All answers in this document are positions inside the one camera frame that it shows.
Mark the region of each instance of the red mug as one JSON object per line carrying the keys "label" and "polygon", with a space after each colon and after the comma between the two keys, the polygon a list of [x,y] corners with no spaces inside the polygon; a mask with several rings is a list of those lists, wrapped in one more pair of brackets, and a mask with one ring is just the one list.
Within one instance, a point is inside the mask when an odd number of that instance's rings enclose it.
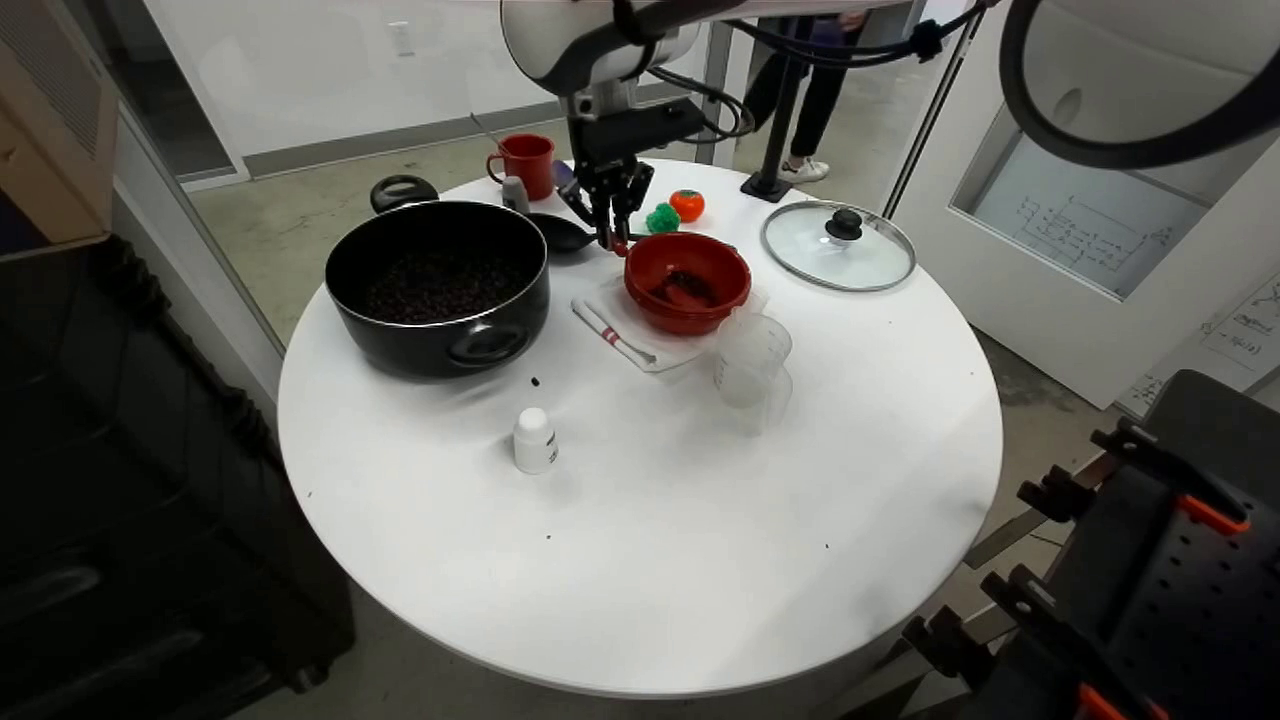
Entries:
{"label": "red mug", "polygon": [[518,175],[527,201],[549,201],[557,193],[554,155],[557,145],[544,136],[510,136],[499,140],[495,155],[483,160],[483,167],[495,182],[510,182]]}

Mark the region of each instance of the red bowl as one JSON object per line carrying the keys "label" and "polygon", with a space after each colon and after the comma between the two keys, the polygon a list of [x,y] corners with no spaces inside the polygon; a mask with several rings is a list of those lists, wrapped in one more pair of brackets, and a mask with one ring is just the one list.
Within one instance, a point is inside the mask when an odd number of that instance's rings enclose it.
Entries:
{"label": "red bowl", "polygon": [[708,337],[751,296],[751,266],[712,236],[672,231],[627,250],[623,285],[652,328]]}

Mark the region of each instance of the white door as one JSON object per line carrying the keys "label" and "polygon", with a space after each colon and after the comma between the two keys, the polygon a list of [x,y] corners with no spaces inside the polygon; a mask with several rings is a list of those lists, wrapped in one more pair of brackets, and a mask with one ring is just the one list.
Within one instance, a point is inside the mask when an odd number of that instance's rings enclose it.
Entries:
{"label": "white door", "polygon": [[1159,171],[1044,155],[1006,113],[1001,28],[1006,12],[989,12],[896,224],[981,332],[1113,402],[1278,274],[1280,145]]}

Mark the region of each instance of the green ball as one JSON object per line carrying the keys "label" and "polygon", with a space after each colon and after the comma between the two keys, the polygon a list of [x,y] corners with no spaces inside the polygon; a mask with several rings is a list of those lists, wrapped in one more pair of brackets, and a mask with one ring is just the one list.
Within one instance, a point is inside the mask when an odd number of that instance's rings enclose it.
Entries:
{"label": "green ball", "polygon": [[650,224],[652,236],[664,236],[664,231],[682,226],[682,213],[672,204],[661,204],[661,208],[650,213],[644,224]]}

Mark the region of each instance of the lid knob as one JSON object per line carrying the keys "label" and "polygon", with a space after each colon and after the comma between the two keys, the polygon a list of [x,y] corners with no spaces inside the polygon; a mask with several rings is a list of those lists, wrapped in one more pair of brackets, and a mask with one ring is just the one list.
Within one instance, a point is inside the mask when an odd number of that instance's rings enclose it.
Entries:
{"label": "lid knob", "polygon": [[865,214],[857,214],[854,208],[836,208],[831,221],[829,221],[829,236],[859,240],[865,236]]}

